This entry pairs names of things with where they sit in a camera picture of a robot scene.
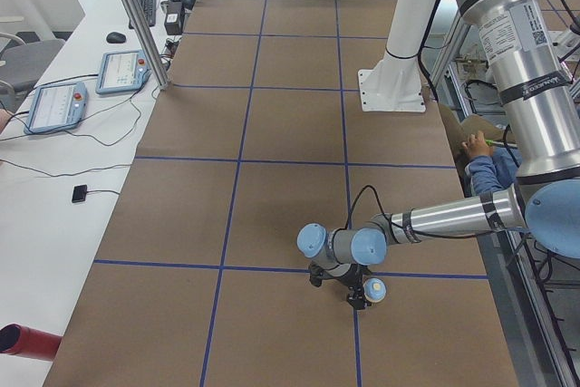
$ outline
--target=keyboard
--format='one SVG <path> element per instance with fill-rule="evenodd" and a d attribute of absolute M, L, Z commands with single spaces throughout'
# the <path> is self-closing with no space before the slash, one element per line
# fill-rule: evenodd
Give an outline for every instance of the keyboard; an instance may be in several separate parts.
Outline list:
<path fill-rule="evenodd" d="M 143 8 L 143 13 L 145 13 L 145 18 L 150 27 L 155 25 L 155 16 L 157 10 L 157 0 L 139 0 L 141 8 Z"/>

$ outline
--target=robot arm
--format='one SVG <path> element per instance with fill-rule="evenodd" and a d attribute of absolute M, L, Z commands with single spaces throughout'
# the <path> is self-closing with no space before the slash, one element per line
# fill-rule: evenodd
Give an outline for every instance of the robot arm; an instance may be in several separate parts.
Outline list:
<path fill-rule="evenodd" d="M 367 266 L 383 261 L 389 244 L 523 227 L 550 250 L 580 258 L 580 120 L 537 0 L 458 0 L 458 4 L 463 19 L 479 29 L 522 154 L 517 187 L 392 216 L 381 214 L 359 230 L 329 233 L 316 224 L 303 228 L 298 246 L 312 259 L 311 282 L 320 285 L 330 278 L 343 282 L 354 308 L 364 308 L 383 294 L 373 292 L 376 282 L 365 288 L 363 276 L 370 274 Z"/>

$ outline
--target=device screen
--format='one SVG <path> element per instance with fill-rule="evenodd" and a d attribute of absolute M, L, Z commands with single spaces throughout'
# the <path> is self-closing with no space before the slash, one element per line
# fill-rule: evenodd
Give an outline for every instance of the device screen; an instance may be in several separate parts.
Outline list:
<path fill-rule="evenodd" d="M 66 124 L 73 102 L 74 84 L 44 88 L 34 109 L 32 129 Z"/>
<path fill-rule="evenodd" d="M 133 85 L 137 52 L 115 53 L 107 57 L 107 67 L 104 72 L 102 88 L 118 88 Z"/>

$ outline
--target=blue cap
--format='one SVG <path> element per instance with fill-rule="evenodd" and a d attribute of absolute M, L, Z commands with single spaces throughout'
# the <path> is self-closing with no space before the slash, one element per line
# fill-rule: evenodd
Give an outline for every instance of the blue cap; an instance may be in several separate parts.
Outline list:
<path fill-rule="evenodd" d="M 550 183 L 526 204 L 526 223 L 544 247 L 580 258 L 580 179 Z"/>
<path fill-rule="evenodd" d="M 377 265 L 387 255 L 384 234 L 374 228 L 361 228 L 353 236 L 351 254 L 359 265 Z"/>
<path fill-rule="evenodd" d="M 307 258 L 316 256 L 326 242 L 326 234 L 326 228 L 320 224 L 308 224 L 298 233 L 298 249 Z"/>
<path fill-rule="evenodd" d="M 378 279 L 370 278 L 364 282 L 364 296 L 372 303 L 380 303 L 387 295 L 387 286 Z"/>

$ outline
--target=red cylinder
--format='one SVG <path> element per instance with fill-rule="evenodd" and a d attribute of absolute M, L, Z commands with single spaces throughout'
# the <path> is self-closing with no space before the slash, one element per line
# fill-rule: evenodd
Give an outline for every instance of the red cylinder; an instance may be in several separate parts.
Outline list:
<path fill-rule="evenodd" d="M 51 362 L 61 339 L 58 335 L 10 324 L 0 330 L 0 353 Z"/>

